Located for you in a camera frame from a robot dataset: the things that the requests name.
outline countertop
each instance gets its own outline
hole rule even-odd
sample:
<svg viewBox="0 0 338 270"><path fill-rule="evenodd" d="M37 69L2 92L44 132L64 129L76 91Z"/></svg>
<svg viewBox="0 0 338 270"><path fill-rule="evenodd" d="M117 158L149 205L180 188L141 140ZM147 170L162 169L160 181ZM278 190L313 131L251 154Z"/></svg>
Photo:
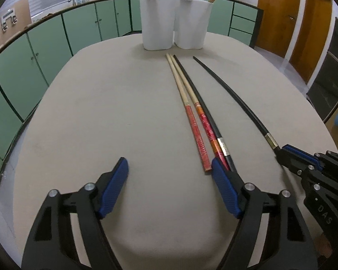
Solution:
<svg viewBox="0 0 338 270"><path fill-rule="evenodd" d="M278 165L252 121L192 56L238 93L280 146L289 143L311 154L337 151L295 86L259 53L230 37L207 33L201 50L146 51L136 34L79 51L33 115L15 172L13 214L20 251L49 190L77 191L111 171L123 156L129 161L129 176L114 211L102 220L122 268L218 266L237 220L203 172L166 52L176 54L191 76L244 182L272 193L288 189L312 236L321 233L303 205L300 179ZM75 219L73 231L88 265ZM264 239L262 228L251 264L260 258Z"/></svg>

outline white container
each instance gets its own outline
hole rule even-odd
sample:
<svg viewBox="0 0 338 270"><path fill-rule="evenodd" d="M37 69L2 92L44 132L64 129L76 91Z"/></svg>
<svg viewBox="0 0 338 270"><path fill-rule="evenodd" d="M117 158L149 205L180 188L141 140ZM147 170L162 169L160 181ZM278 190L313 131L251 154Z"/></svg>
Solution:
<svg viewBox="0 0 338 270"><path fill-rule="evenodd" d="M173 45L175 9L179 0L139 0L143 45L146 50L167 50Z"/></svg>
<svg viewBox="0 0 338 270"><path fill-rule="evenodd" d="M204 46L213 3L204 0L180 0L176 10L174 42L179 48Z"/></svg>

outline blue gripper pad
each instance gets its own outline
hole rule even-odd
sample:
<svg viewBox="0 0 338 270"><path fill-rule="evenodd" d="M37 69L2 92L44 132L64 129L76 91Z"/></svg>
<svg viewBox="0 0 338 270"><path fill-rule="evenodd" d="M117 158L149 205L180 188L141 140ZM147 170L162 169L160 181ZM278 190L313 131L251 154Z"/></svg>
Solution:
<svg viewBox="0 0 338 270"><path fill-rule="evenodd" d="M124 182L128 177L128 173L128 161L124 158L116 171L114 171L111 180L103 192L101 207L98 212L101 218L104 218L108 213L112 212Z"/></svg>
<svg viewBox="0 0 338 270"><path fill-rule="evenodd" d="M322 171L323 168L321 167L319 160L317 158L315 158L314 156L310 155L309 153L306 153L302 150L299 150L299 149L297 149L297 148L295 148L295 147L293 147L289 144L283 146L283 149L288 150L290 152L293 152L300 157L303 157L304 159L311 162L316 170Z"/></svg>
<svg viewBox="0 0 338 270"><path fill-rule="evenodd" d="M239 218L242 211L238 207L238 194L234 190L232 184L225 175L222 166L216 158L212 161L212 177L217 184L225 207L229 213L234 215L235 218Z"/></svg>

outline metal screw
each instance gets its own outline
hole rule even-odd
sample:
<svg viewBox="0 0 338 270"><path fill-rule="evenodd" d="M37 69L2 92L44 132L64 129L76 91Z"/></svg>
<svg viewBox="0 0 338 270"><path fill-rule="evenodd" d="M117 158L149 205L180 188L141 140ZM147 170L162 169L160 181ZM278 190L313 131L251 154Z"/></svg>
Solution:
<svg viewBox="0 0 338 270"><path fill-rule="evenodd" d="M58 190L57 189L52 189L50 192L49 192L49 197L55 197L57 194L58 194Z"/></svg>
<svg viewBox="0 0 338 270"><path fill-rule="evenodd" d="M283 190L283 191L282 191L282 195L283 195L285 198L289 198L289 197L290 197L290 192L287 191L287 190Z"/></svg>
<svg viewBox="0 0 338 270"><path fill-rule="evenodd" d="M248 191L253 191L255 189L255 186L252 183L246 183L244 185L244 187L248 190Z"/></svg>
<svg viewBox="0 0 338 270"><path fill-rule="evenodd" d="M87 184L84 186L84 189L85 189L86 191L94 190L94 188L95 188L95 184L93 184L93 183L87 183Z"/></svg>

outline beige tabletop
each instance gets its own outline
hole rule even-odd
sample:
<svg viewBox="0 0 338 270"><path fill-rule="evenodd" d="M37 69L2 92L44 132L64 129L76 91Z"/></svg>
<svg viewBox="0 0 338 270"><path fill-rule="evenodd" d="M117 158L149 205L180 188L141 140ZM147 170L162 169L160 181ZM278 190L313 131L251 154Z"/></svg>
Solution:
<svg viewBox="0 0 338 270"><path fill-rule="evenodd" d="M321 232L303 205L298 177L278 165L252 121L192 56L238 93L280 146L289 143L312 154L337 151L295 86L259 53L230 37L208 33L201 50L146 51L136 34L78 52L36 110L15 173L14 228L21 251L50 189L77 191L123 156L129 176L113 212L102 220L123 269L217 267L237 221L203 172L166 52L176 54L191 76L244 182L272 193L288 189L311 234ZM78 221L73 220L78 252L88 265ZM265 228L251 264L260 257Z"/></svg>

